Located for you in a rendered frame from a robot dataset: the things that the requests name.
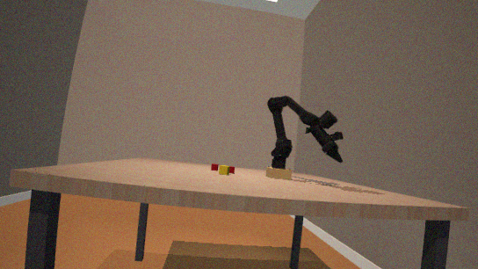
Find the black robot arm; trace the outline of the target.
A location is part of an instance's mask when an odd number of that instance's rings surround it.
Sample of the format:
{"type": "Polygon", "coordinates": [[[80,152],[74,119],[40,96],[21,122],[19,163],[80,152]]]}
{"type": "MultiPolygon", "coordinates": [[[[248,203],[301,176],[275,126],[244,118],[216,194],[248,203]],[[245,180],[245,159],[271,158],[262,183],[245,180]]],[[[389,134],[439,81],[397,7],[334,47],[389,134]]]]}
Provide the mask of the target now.
{"type": "MultiPolygon", "coordinates": [[[[337,117],[330,113],[325,112],[321,117],[317,117],[315,114],[306,111],[300,105],[298,105],[292,98],[288,96],[270,98],[267,102],[269,110],[272,112],[274,125],[277,134],[276,148],[272,151],[272,168],[286,170],[286,159],[292,152],[292,141],[286,138],[286,131],[282,118],[283,107],[289,106],[295,113],[298,114],[303,124],[311,127],[306,127],[306,134],[311,133],[316,139],[324,131],[323,128],[330,128],[337,122],[337,117]]],[[[342,132],[335,132],[334,134],[326,135],[328,142],[342,140],[342,132]]]]}

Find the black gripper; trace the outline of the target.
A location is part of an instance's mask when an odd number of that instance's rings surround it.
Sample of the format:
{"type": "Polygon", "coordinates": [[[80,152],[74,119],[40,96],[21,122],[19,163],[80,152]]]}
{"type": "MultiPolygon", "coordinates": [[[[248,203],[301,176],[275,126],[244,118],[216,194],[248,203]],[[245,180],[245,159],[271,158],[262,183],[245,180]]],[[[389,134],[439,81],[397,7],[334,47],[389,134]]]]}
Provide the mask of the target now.
{"type": "Polygon", "coordinates": [[[322,134],[320,134],[316,138],[316,140],[322,145],[322,152],[324,154],[326,153],[325,155],[327,155],[327,156],[333,157],[339,163],[342,163],[343,159],[341,158],[341,156],[337,152],[337,149],[338,149],[337,144],[333,141],[328,142],[328,139],[327,139],[326,135],[328,135],[328,134],[326,132],[323,132],[322,134]]]}

